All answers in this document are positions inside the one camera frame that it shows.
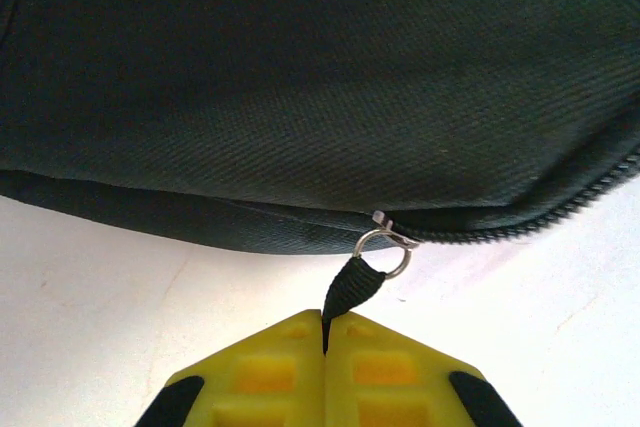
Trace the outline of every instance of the zipper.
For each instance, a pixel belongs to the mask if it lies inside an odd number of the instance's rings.
[[[419,226],[404,225],[393,221],[387,214],[376,211],[373,221],[390,233],[400,247],[413,248],[409,244],[434,242],[440,244],[476,244],[501,240],[517,239],[536,234],[555,224],[559,224],[571,215],[589,206],[614,187],[625,183],[640,172],[640,147],[617,163],[609,172],[585,187],[571,199],[563,202],[545,214],[509,227],[496,227],[458,232],[436,232],[421,229]]]

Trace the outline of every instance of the zipper pull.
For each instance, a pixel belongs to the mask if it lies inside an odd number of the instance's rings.
[[[389,218],[387,214],[382,212],[381,210],[376,210],[373,213],[373,221],[378,224],[382,229],[384,229],[387,234],[387,238],[397,244],[398,247],[401,247],[405,250],[413,250],[422,244],[422,242],[418,242],[417,240],[413,240],[405,235],[398,234],[393,231],[393,220]]]
[[[376,211],[373,214],[373,220],[380,227],[360,237],[351,258],[329,286],[322,309],[322,349],[324,353],[329,348],[331,321],[369,300],[380,290],[385,281],[404,272],[404,269],[411,262],[413,249],[420,245],[420,242],[394,232],[392,230],[393,221],[384,212]],[[404,251],[402,261],[390,272],[375,270],[362,258],[365,244],[374,237],[385,237]]]

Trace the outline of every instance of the black nylon loop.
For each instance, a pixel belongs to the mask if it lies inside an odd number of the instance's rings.
[[[329,286],[322,310],[323,351],[329,348],[331,321],[373,297],[386,274],[371,268],[362,257],[351,257]]]

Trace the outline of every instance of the metal zipper slider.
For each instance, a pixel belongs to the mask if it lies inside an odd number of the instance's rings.
[[[385,214],[381,210],[376,210],[373,213],[372,218],[376,224],[378,224],[384,230],[389,232],[389,234],[387,235],[388,239],[391,240],[393,243],[398,244],[399,247],[402,247],[403,249],[413,250],[416,247],[420,246],[421,242],[418,242],[417,240],[410,239],[407,236],[394,232],[393,220],[391,220],[387,216],[387,214]]]

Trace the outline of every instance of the bag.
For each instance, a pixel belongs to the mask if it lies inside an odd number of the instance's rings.
[[[0,2],[0,195],[27,204],[336,253],[375,211],[533,233],[639,170],[640,0]]]

